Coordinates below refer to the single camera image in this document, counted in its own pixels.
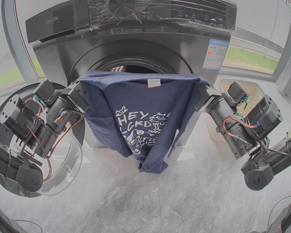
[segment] control knob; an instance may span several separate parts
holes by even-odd
[[[130,14],[135,7],[134,0],[110,0],[108,8],[115,16],[126,16]]]

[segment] washing machine door opening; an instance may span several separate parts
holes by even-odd
[[[157,71],[142,66],[117,66],[108,71],[127,72],[135,74],[158,74]]]
[[[146,58],[122,58],[98,62],[91,70],[118,71],[137,74],[176,74],[172,67],[162,61]]]

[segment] t-shirt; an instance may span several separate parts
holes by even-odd
[[[147,79],[160,79],[161,86],[149,88]],[[158,174],[168,167],[163,160],[177,146],[195,112],[200,98],[197,83],[208,84],[199,75],[95,70],[78,81],[89,83],[83,94],[89,104],[84,118],[95,137],[124,157],[134,154],[140,172]]]

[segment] glass window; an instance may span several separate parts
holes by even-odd
[[[15,64],[10,52],[2,23],[0,12],[0,91],[24,83],[24,80]]]
[[[238,8],[237,30],[223,65],[273,74],[289,35],[290,1],[233,1]]]
[[[37,0],[37,4],[34,4],[34,2],[30,0],[16,0],[17,19],[18,19],[20,31],[24,39],[26,48],[31,57],[31,60],[33,62],[33,65],[36,68],[40,78],[44,77],[44,74],[38,63],[38,60],[32,49],[32,46],[27,42],[25,21],[31,16],[35,15],[36,13],[42,10],[45,10],[46,8],[49,8],[53,5],[59,4],[61,2],[65,2],[65,1],[67,0]]]

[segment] clothing size label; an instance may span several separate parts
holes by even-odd
[[[202,69],[220,70],[229,42],[210,39]]]
[[[158,87],[161,85],[160,79],[148,79],[148,88]]]

